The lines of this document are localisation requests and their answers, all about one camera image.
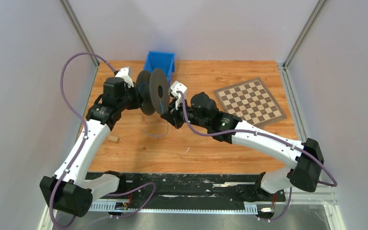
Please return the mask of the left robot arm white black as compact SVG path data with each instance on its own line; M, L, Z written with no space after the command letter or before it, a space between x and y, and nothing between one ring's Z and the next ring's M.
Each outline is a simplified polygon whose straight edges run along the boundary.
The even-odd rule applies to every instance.
M53 176L44 176L40 189L47 205L76 217L83 217L92 202L112 194L123 198L127 185L120 181L123 174L107 171L100 177L85 181L88 168L100 145L110 134L124 110L141 107L142 98L132 80L107 78L103 93L95 100L83 122L83 131L70 154Z

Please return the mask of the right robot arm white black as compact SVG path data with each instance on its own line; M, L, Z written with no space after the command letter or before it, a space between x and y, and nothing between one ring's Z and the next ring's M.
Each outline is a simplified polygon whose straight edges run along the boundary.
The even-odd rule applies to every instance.
M183 124L206 129L205 137L258 150L285 164L274 172L263 172L255 182L257 198L267 200L279 190L296 187L305 192L315 192L324 163L319 143L311 138L302 142L280 137L257 128L241 118L220 111L216 102L204 92L187 104L175 97L163 109L162 119L175 128Z

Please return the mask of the dark grey cable spool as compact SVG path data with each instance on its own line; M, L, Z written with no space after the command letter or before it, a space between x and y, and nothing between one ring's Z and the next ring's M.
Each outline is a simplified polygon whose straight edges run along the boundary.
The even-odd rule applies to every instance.
M142 97L140 109L145 115L152 115L155 112L162 115L167 111L170 102L169 84L162 69L156 68L153 72L141 71L136 84Z

